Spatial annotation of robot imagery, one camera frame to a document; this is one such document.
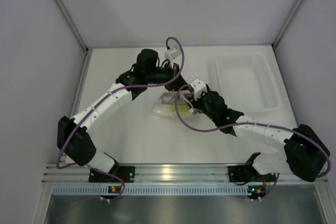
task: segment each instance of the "clear plastic container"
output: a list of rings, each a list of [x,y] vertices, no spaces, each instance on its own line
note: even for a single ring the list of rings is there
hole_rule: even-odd
[[[229,108],[242,112],[280,108],[279,91],[264,55],[221,55],[216,59],[216,69],[220,94]]]

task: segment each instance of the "white wall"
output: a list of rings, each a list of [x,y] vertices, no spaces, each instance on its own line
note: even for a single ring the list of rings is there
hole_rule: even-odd
[[[331,152],[328,178],[335,194],[336,0],[306,0],[276,52],[299,120]]]
[[[295,0],[63,0],[88,46],[271,44]]]
[[[53,0],[0,0],[0,223],[28,223],[83,52]]]

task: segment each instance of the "table surface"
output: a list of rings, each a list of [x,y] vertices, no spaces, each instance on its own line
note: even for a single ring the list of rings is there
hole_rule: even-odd
[[[120,74],[129,70],[141,49],[94,49],[79,111],[86,109],[111,87]],[[165,48],[153,49],[159,52],[162,62]],[[264,55],[279,90],[281,107],[270,112],[246,114],[272,124],[297,126],[271,46],[185,47],[184,51],[183,78],[188,83],[200,78],[214,90],[219,87],[216,57],[239,52]],[[243,163],[255,152],[276,152],[272,147],[247,138],[219,131],[198,133],[186,128],[179,120],[154,116],[152,108],[162,92],[163,87],[147,89],[133,102],[122,107],[91,136],[95,146],[120,163]],[[188,119],[188,123],[199,129],[214,128],[212,121],[205,115]]]

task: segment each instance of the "black and white robotic arm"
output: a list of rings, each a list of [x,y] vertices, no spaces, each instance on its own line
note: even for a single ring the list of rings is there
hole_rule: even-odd
[[[70,136],[65,153],[79,166],[86,165],[116,174],[118,162],[97,150],[91,137],[114,112],[144,92],[144,85],[167,83],[174,78],[179,72],[179,66],[173,63],[173,59],[179,54],[181,52],[178,49],[169,49],[165,53],[167,60],[161,66],[157,66],[158,53],[151,49],[143,49],[131,70],[120,75],[101,98],[72,118],[64,116],[60,119],[58,148],[64,147],[66,140],[77,127],[73,136]],[[217,127],[236,124],[221,129],[223,133],[246,137],[278,150],[278,153],[273,154],[253,154],[242,171],[248,179],[253,180],[254,177],[269,173],[290,172],[309,182],[318,177],[327,161],[326,155],[320,149],[328,156],[330,153],[310,127],[301,124],[294,130],[312,139],[319,148],[280,126],[275,129],[273,125],[258,122],[242,112],[228,108],[218,92],[210,90],[202,80],[196,79],[188,85],[180,75],[172,83],[165,85],[169,91],[177,91],[181,87],[194,93],[193,99],[190,100],[193,107],[207,115]]]

